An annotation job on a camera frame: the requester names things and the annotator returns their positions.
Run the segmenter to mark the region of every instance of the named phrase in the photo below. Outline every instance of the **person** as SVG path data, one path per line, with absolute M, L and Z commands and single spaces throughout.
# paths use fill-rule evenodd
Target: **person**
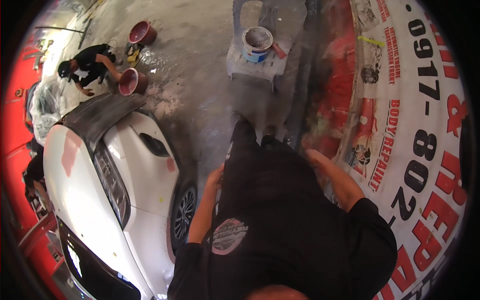
M 236 123 L 176 251 L 168 299 L 371 300 L 389 280 L 396 241 L 375 204 L 328 158 L 309 149 L 307 161 L 274 135 L 267 127 L 259 145 L 247 119 Z
M 51 211 L 50 198 L 45 187 L 43 173 L 43 147 L 38 145 L 37 155 L 28 163 L 27 170 L 23 173 L 25 182 L 25 196 L 28 199 L 36 198 L 40 194 L 47 211 Z
M 98 84 L 101 84 L 107 70 L 110 71 L 116 81 L 120 80 L 121 73 L 117 71 L 113 64 L 115 60 L 115 54 L 112 54 L 109 45 L 90 46 L 75 55 L 71 60 L 62 61 L 58 67 L 58 73 L 60 78 L 68 78 L 68 82 L 73 79 L 77 89 L 84 95 L 93 96 L 92 89 L 84 89 L 84 87 L 97 78 Z

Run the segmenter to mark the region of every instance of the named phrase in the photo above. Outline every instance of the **car hood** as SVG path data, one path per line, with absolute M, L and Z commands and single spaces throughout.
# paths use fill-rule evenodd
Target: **car hood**
M 43 166 L 56 216 L 110 268 L 127 278 L 141 278 L 82 139 L 65 126 L 53 126 Z

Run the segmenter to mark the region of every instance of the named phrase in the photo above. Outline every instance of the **black cap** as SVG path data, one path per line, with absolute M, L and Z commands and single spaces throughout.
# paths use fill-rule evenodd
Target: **black cap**
M 70 79 L 72 78 L 72 74 L 70 72 L 70 62 L 68 60 L 62 61 L 59 65 L 59 76 L 60 78 L 68 78 L 68 82 L 70 82 Z

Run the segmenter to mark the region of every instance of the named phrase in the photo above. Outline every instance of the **car air vent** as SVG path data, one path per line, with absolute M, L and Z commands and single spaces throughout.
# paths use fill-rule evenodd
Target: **car air vent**
M 139 134 L 139 136 L 140 139 L 142 139 L 142 142 L 145 144 L 145 146 L 147 146 L 148 150 L 150 150 L 153 155 L 159 157 L 170 157 L 170 154 L 168 154 L 165 145 L 163 145 L 161 141 L 146 133 L 141 133 Z

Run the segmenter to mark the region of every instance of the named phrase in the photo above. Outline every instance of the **red tool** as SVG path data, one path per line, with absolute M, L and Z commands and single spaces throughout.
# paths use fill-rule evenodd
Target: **red tool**
M 278 55 L 278 58 L 284 59 L 287 54 L 280 48 L 280 46 L 277 43 L 272 44 L 272 48 L 275 51 L 275 53 Z

